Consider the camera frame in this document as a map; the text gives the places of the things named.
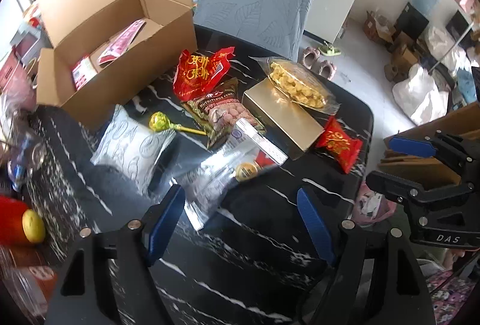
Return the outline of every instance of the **metal bolt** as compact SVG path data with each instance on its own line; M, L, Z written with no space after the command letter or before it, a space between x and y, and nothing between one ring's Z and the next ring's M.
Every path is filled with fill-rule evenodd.
M142 226L142 222L140 222L138 219L133 219L128 223L128 229L130 230L135 230L138 229L140 226Z
M402 231L400 229L397 229L396 227L394 227L391 231L390 231L390 234L392 236L394 236L395 238L399 239L400 237L402 237Z
M355 222L350 221L349 219L345 219L342 221L342 227L347 230L351 230L355 227Z
M80 237L82 237L83 239L85 237L88 237L90 234L92 234L92 229L90 229L89 227L84 227L81 231L80 231Z

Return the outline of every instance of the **gold box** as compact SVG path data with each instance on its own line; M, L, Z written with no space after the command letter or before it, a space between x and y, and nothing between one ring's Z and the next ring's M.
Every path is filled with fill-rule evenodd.
M265 79L243 95L243 105L272 132L277 146L296 160L323 133L323 127L301 106L292 103L282 92Z

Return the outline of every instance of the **red container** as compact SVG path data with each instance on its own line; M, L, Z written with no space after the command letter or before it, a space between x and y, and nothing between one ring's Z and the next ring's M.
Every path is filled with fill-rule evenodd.
M28 206L0 196L0 245L32 245L23 232L22 216Z

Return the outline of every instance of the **table top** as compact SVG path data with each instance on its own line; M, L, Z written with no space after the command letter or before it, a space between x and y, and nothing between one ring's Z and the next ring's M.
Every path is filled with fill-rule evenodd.
M249 56L272 53L203 27L195 29L200 53L209 55L236 46L225 77L239 79L239 97L265 78ZM131 117L147 123L153 112L163 111L174 123L196 126L172 92L173 71L125 105ZM339 86L322 81L341 103L337 118L346 133L363 140L351 173L343 174L327 153L308 152L230 191L219 212L201 231L196 232L183 213L165 255L151 268L175 323L292 322L297 299L323 267L298 213L297 191L310 186L339 218L348 216L352 208L348 200L356 197L362 182L373 130L373 115L366 104ZM310 113L320 124L328 119L319 112ZM150 195L142 196L120 172L90 163L107 124L93 134L63 110L39 107L31 125L45 139L47 156L27 184L25 200L46 222L49 235L45 254L51 264L61 264L81 228L105 232L141 217L167 192L172 167L194 167L210 154L205 137L178 133L159 161ZM110 269L121 318L124 323L133 323L117 282L115 262Z

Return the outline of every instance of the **white plastic bag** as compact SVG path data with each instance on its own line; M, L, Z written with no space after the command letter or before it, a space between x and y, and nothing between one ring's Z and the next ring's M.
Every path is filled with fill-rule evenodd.
M175 131L159 133L131 119L121 105L115 107L113 119L91 158L93 165L117 168L135 182L142 195L148 195L160 155L175 138Z
M418 126L447 113L448 92L439 92L435 80L419 64L410 68L409 78L393 87L393 96Z
M428 27L425 40L431 55L436 60L440 60L455 44L455 41L445 29L435 26ZM459 46L448 53L442 63L453 77L457 75L459 69L471 72L471 64L467 58L467 53Z

